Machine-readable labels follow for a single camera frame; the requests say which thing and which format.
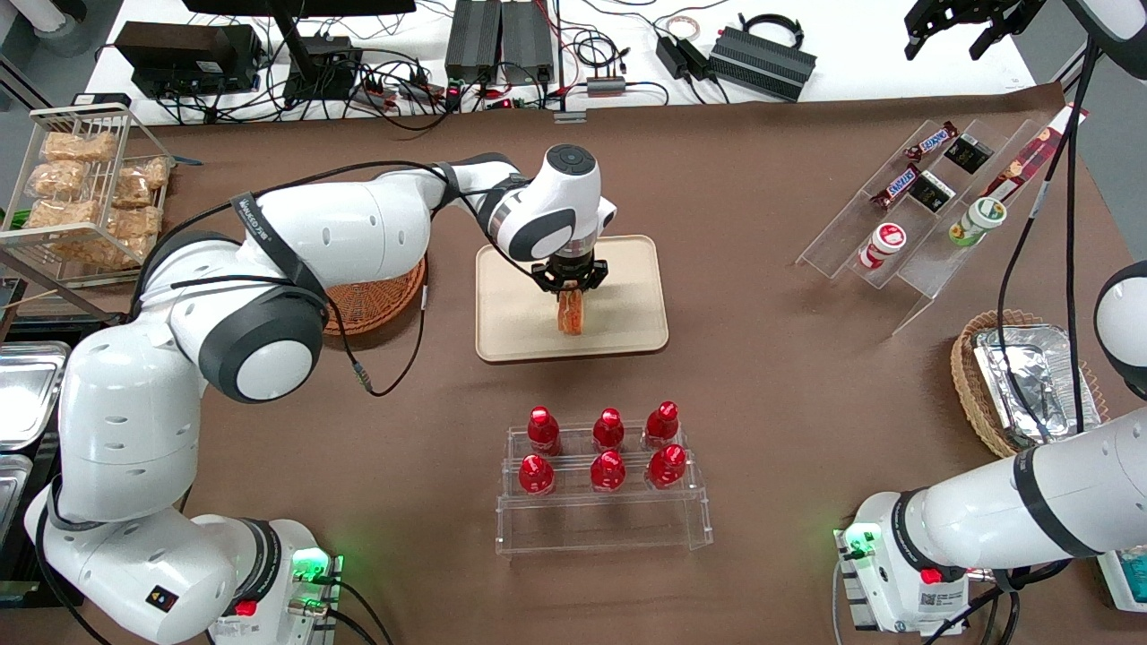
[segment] label sticker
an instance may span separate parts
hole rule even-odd
[[[946,582],[920,585],[920,612],[951,614],[963,606],[963,584]]]
[[[175,606],[177,600],[179,600],[179,596],[175,596],[159,585],[156,585],[155,589],[151,590],[151,593],[147,595],[147,604],[156,607],[165,614]]]

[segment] metal container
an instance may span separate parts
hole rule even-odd
[[[0,544],[16,518],[24,482],[32,472],[32,461],[23,454],[0,454]]]
[[[69,351],[61,342],[0,344],[0,451],[40,438],[60,396]]]

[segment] wicker basket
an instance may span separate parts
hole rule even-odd
[[[1038,325],[1043,319],[1019,310],[1005,309],[1005,325]],[[992,403],[988,386],[980,375],[980,365],[973,353],[972,336],[983,329],[996,327],[996,312],[985,311],[972,319],[952,344],[952,381],[955,383],[955,391],[960,396],[960,405],[968,417],[972,428],[980,435],[980,440],[1000,458],[1012,457],[1020,451],[1004,434],[999,419],[996,415],[996,405]],[[1095,409],[1099,418],[1108,420],[1107,403],[1095,383],[1095,375],[1087,368],[1087,365],[1079,362],[1079,370],[1083,372],[1084,381],[1091,388],[1092,398],[1095,399]]]
[[[343,314],[346,334],[362,334],[376,329],[398,316],[422,288],[426,269],[427,263],[423,258],[409,273],[399,278],[340,285],[327,289],[327,295],[335,301]],[[338,335],[338,324],[333,311],[322,333],[328,336]]]

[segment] brown tabletop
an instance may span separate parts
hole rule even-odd
[[[963,419],[949,349],[968,319],[993,308],[1022,217],[989,235],[937,303],[891,339],[911,293],[895,283],[875,292],[851,274],[829,282],[793,262],[923,119],[982,118],[1004,131],[1046,121],[1061,104],[1058,88],[1041,87],[612,109],[583,125],[490,112],[451,117],[412,141],[381,121],[161,129],[174,154],[206,162],[178,171],[169,219],[353,162],[498,150],[533,173],[548,146],[585,146],[619,209],[610,232],[657,243],[670,325],[669,347],[656,355],[484,364],[473,337],[483,239],[468,215],[445,211],[430,244],[426,340],[401,387],[367,396],[329,344],[286,399],[252,406],[209,391],[188,515],[302,521],[346,555],[346,580],[399,645],[832,643],[832,529],[874,492],[928,485],[993,459]],[[1033,197],[1029,191],[1013,212],[1025,213]],[[1082,356],[1118,415],[1137,403],[1106,365],[1091,313],[1100,286],[1130,257],[1085,172],[1078,204]],[[1063,324],[1062,180],[1043,212],[1009,304]],[[212,226],[240,232],[231,216]],[[100,301],[122,306],[120,296]],[[360,341],[375,383],[401,368],[415,331],[408,311]],[[538,404],[559,419],[604,406],[635,418],[665,398],[680,404],[708,480],[711,546],[512,564],[494,554],[507,426]],[[1100,596],[1087,562],[1030,588],[1014,643],[1142,643],[1147,617],[1109,609]],[[135,642],[95,608],[84,613],[114,643]],[[846,612],[842,621],[849,644],[919,644],[855,632]],[[952,642],[978,639],[981,622]],[[356,640],[343,630],[338,638]],[[0,642],[88,643],[62,611],[0,613]]]

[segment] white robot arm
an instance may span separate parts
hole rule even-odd
[[[1095,332],[1147,398],[1147,262],[1100,293]],[[963,606],[968,569],[1014,569],[1147,544],[1147,409],[927,489],[880,492],[844,530],[877,625],[931,634]],[[946,605],[921,598],[946,596]]]
[[[140,275],[138,317],[76,347],[60,397],[62,477],[24,518],[53,568],[161,645],[204,630],[220,645],[305,643],[318,611],[306,601],[322,590],[304,576],[331,573],[297,522],[172,508],[195,479],[208,384],[243,403],[294,391],[319,357],[325,289],[413,269],[440,208],[470,210],[516,261],[590,265],[615,211],[576,146],[552,148],[532,182],[490,154],[233,204],[242,243],[175,235]]]

